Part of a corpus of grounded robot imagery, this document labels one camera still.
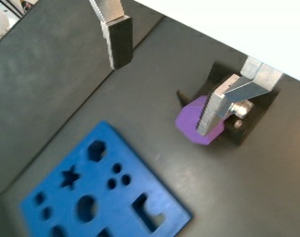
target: purple hexagon block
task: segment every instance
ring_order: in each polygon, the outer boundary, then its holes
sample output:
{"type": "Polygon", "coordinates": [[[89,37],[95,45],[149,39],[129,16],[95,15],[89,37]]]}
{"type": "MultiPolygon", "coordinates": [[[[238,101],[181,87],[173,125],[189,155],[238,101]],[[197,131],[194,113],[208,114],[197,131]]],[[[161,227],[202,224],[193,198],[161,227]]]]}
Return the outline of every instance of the purple hexagon block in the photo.
{"type": "Polygon", "coordinates": [[[176,118],[177,128],[182,131],[193,143],[200,143],[202,145],[209,145],[225,130],[224,121],[218,123],[206,136],[202,136],[196,130],[208,98],[209,97],[204,95],[196,99],[182,108],[181,113],[176,118]]]}

